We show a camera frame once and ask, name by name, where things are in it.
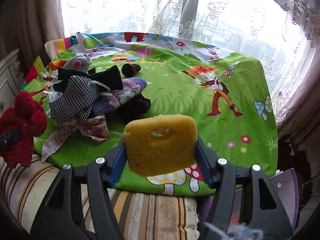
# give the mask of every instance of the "white string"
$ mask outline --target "white string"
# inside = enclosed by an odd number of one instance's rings
[[[108,87],[108,86],[106,86],[105,84],[102,84],[102,83],[100,83],[100,82],[98,82],[98,81],[95,81],[95,80],[89,81],[89,84],[97,84],[97,85],[99,85],[99,86],[102,86],[102,87],[108,89],[108,91],[111,91],[110,87]]]
[[[89,85],[91,85],[91,84],[97,84],[97,85],[99,85],[99,86],[102,86],[102,87],[108,89],[109,92],[110,92],[110,90],[111,90],[110,87],[108,87],[107,85],[102,84],[102,83],[100,83],[100,82],[98,82],[98,81],[95,81],[95,80],[91,80],[91,81],[89,81],[88,83],[89,83]],[[108,97],[112,96],[111,93],[107,93],[107,92],[102,92],[102,93],[100,93],[99,95],[100,95],[100,96],[108,96]]]

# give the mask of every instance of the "purple knitted fabric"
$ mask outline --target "purple knitted fabric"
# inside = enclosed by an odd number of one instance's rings
[[[115,111],[147,87],[147,82],[137,77],[123,79],[122,83],[122,90],[112,91],[112,96],[99,96],[93,103],[92,113],[94,116]]]

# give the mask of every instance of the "sponge hole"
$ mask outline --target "sponge hole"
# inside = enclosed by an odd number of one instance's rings
[[[152,131],[151,135],[154,136],[154,137],[162,137],[162,136],[164,136],[164,135],[166,135],[168,133],[169,133],[169,129],[168,128],[165,129],[163,127],[160,127],[159,129]]]

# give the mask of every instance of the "striped fabric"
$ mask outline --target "striped fabric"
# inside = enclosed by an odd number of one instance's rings
[[[25,78],[25,82],[29,84],[48,66],[51,60],[75,44],[78,44],[78,40],[75,36],[46,42],[31,66]]]
[[[36,212],[59,170],[34,154],[30,168],[12,170],[0,158],[0,191],[10,210],[30,232]],[[125,239],[193,240],[198,238],[196,201],[191,198],[148,195],[108,189]],[[94,232],[87,185],[81,185],[85,226]]]

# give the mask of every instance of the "red flower print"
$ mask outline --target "red flower print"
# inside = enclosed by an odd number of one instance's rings
[[[179,47],[184,47],[185,46],[185,44],[182,42],[182,41],[177,41],[177,46],[179,46]]]
[[[240,136],[240,141],[241,141],[242,143],[246,143],[246,144],[252,143],[251,138],[250,138],[248,135],[246,135],[246,134]]]

